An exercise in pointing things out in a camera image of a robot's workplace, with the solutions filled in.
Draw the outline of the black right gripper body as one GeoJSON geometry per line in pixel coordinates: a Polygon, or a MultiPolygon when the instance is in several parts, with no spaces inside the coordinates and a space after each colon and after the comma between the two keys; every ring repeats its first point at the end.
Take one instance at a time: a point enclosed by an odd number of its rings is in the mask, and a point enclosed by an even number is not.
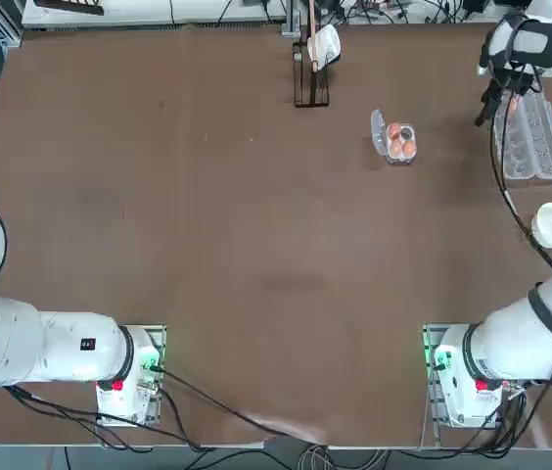
{"type": "Polygon", "coordinates": [[[489,85],[499,85],[501,87],[501,94],[504,90],[508,90],[515,94],[518,85],[521,80],[530,80],[531,78],[539,77],[539,74],[534,74],[530,72],[525,72],[522,70],[508,70],[508,69],[499,69],[494,70],[489,85]]]}

